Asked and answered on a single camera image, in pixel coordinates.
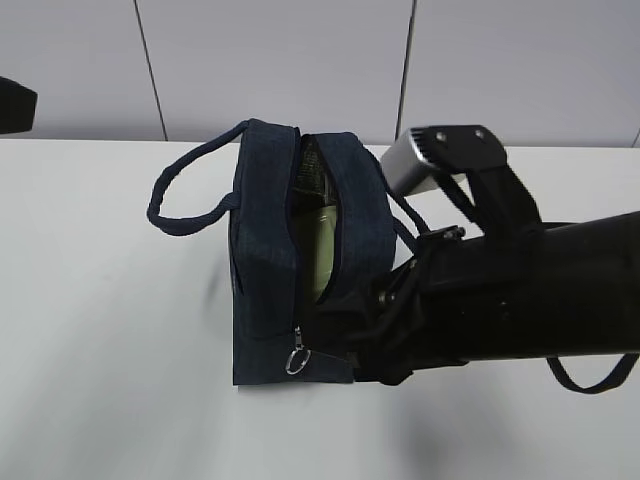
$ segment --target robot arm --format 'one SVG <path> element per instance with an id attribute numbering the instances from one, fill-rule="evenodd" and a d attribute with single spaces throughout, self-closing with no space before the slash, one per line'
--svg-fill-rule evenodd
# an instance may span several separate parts
<path id="1" fill-rule="evenodd" d="M 409 140 L 419 161 L 407 160 Z M 624 381 L 636 354 L 589 388 L 575 385 L 557 357 L 640 351 L 640 212 L 543 223 L 503 146 L 481 126 L 412 129 L 387 155 L 396 193 L 431 182 L 484 236 L 463 240 L 455 226 L 421 232 L 407 263 L 318 306 L 302 325 L 307 348 L 349 360 L 358 380 L 392 385 L 419 369 L 535 357 L 581 393 Z"/>

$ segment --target white table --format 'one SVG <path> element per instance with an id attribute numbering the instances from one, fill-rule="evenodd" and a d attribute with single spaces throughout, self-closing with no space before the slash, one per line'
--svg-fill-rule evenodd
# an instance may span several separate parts
<path id="1" fill-rule="evenodd" d="M 226 222 L 170 238 L 145 219 L 156 176 L 192 147 L 0 139 L 0 478 L 640 475 L 640 372 L 596 397 L 564 390 L 543 360 L 423 371 L 397 388 L 233 387 Z M 208 211 L 236 154 L 181 175 L 164 213 Z M 548 221 L 640 209 L 638 149 L 510 155 Z M 411 201 L 434 227 L 465 224 L 440 192 Z M 568 363 L 595 383 L 614 360 Z"/>

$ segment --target metal ring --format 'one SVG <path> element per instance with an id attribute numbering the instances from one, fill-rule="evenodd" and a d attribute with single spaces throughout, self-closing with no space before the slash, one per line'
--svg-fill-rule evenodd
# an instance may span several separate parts
<path id="1" fill-rule="evenodd" d="M 305 354 L 304 358 L 302 359 L 302 362 L 300 362 L 300 366 L 298 368 L 296 368 L 295 370 L 291 370 L 291 363 L 293 363 L 293 359 L 296 358 L 296 355 L 299 352 L 304 352 Z M 311 350 L 307 350 L 306 348 L 305 349 L 296 348 L 289 355 L 289 358 L 287 359 L 287 363 L 284 366 L 284 369 L 289 375 L 297 375 L 304 369 L 304 367 L 306 367 L 307 363 L 309 362 L 309 358 L 311 358 Z"/>

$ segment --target navy blue pouch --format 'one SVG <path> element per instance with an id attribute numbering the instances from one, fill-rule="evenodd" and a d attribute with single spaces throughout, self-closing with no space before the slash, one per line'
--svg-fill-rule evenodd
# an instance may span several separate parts
<path id="1" fill-rule="evenodd" d="M 233 188 L 218 206 L 199 217 L 160 216 L 164 193 L 180 171 L 241 134 Z M 391 192 L 378 161 L 355 135 L 301 137 L 294 127 L 247 120 L 178 159 L 153 188 L 147 217 L 169 235 L 191 235 L 230 212 L 234 385 L 353 381 L 349 363 L 317 352 L 302 352 L 305 358 L 295 359 L 298 367 L 288 365 L 296 356 L 296 327 L 307 308 L 303 262 L 291 219 L 299 206 L 296 185 L 313 183 L 314 168 L 330 179 L 337 209 L 333 268 L 317 300 L 321 303 L 388 272 L 396 235 L 410 248 L 415 240 L 392 216 L 387 197 Z M 404 198 L 394 199 L 419 231 L 426 230 Z"/>

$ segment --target open zipper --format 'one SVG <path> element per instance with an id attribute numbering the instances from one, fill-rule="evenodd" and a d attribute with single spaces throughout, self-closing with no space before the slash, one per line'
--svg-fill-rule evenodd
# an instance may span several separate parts
<path id="1" fill-rule="evenodd" d="M 293 190 L 294 190 L 294 185 L 295 185 L 298 173 L 300 171 L 300 165 L 302 164 L 303 142 L 309 142 L 312 148 L 315 150 L 318 156 L 318 161 L 322 165 L 322 168 L 324 171 L 325 190 L 327 187 L 327 182 L 329 182 L 335 192 L 335 197 L 336 197 L 336 228 L 334 231 L 334 238 L 333 238 L 334 244 L 333 244 L 333 262 L 332 262 L 332 268 L 331 268 L 331 275 L 329 276 L 329 280 L 324 290 L 322 291 L 322 294 L 320 294 L 320 297 L 316 300 L 315 302 L 316 305 L 324 302 L 328 297 L 328 295 L 331 293 L 331 290 L 333 289 L 333 287 L 335 286 L 335 283 L 338 278 L 338 271 L 340 269 L 341 256 L 342 256 L 342 221 L 343 221 L 342 220 L 342 204 L 340 200 L 340 193 L 338 192 L 338 189 L 336 187 L 335 179 L 331 173 L 331 170 L 329 168 L 329 165 L 324 155 L 322 154 L 322 150 L 320 149 L 320 146 L 318 145 L 318 142 L 315 136 L 305 135 L 304 137 L 301 138 L 300 130 L 296 128 L 295 129 L 295 153 L 294 153 L 293 162 L 291 164 L 291 173 L 289 176 L 289 185 L 288 185 L 288 190 L 287 190 L 287 195 L 285 200 L 286 225 L 289 231 L 289 238 L 291 239 L 291 242 L 295 250 L 295 269 L 296 269 L 293 319 L 291 322 L 291 332 L 295 333 L 295 345 L 285 365 L 285 370 L 289 375 L 296 375 L 299 372 L 301 372 L 304 366 L 307 364 L 309 360 L 309 356 L 311 355 L 311 352 L 307 350 L 304 344 L 302 343 L 302 336 L 301 336 L 301 329 L 300 329 L 300 324 L 302 323 L 300 320 L 304 318 L 304 315 L 307 309 L 310 307 L 310 305 L 305 304 L 305 295 L 304 295 L 304 292 L 302 291 L 304 286 L 303 275 L 302 275 L 302 268 L 304 266 L 304 262 L 302 261 L 300 245 L 298 243 L 297 234 L 293 226 L 293 195 L 294 195 Z M 292 369 L 292 361 L 298 353 L 303 353 L 305 356 L 302 359 L 302 362 L 299 368 Z"/>

